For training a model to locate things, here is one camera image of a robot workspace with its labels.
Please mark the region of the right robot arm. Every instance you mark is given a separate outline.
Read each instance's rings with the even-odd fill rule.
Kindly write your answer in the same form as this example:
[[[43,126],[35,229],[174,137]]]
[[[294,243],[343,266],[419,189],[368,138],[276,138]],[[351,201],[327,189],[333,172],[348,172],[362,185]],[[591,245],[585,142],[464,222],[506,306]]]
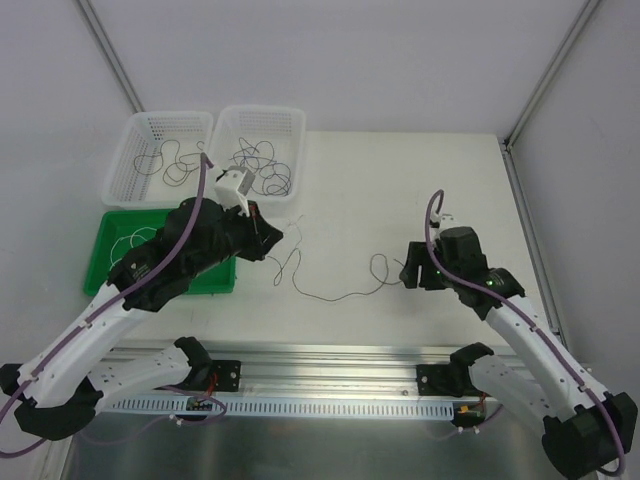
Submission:
[[[625,392],[611,393],[571,356],[538,319],[515,277],[489,267],[472,228],[430,221],[425,237],[409,243],[400,281],[408,289],[453,290],[508,343],[533,378],[523,378],[476,342],[455,351],[446,364],[418,367],[421,385],[441,395],[481,392],[497,399],[540,436],[547,458],[568,479],[592,472],[621,476],[633,443],[636,403]]]

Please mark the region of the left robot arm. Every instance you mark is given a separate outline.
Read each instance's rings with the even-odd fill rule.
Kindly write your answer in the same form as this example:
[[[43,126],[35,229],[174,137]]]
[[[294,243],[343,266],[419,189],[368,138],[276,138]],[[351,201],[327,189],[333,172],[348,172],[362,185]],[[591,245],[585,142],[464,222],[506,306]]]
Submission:
[[[183,201],[153,237],[122,256],[52,345],[27,363],[2,366],[1,390],[17,404],[20,429],[62,440],[126,397],[165,386],[205,386],[213,361],[194,337],[119,368],[99,363],[126,334],[185,294],[199,275],[234,257],[262,261],[282,238],[254,201],[246,209],[209,199]]]

